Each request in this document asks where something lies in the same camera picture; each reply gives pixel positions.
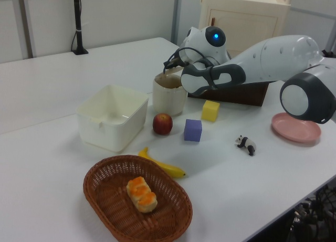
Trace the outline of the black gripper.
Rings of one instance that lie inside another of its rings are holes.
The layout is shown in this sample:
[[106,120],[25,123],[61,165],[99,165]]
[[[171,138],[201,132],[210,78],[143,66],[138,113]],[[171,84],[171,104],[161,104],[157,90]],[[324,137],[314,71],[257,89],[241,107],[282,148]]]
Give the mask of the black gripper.
[[173,56],[166,62],[166,68],[172,69],[175,67],[185,67],[187,64],[179,57],[179,56]]

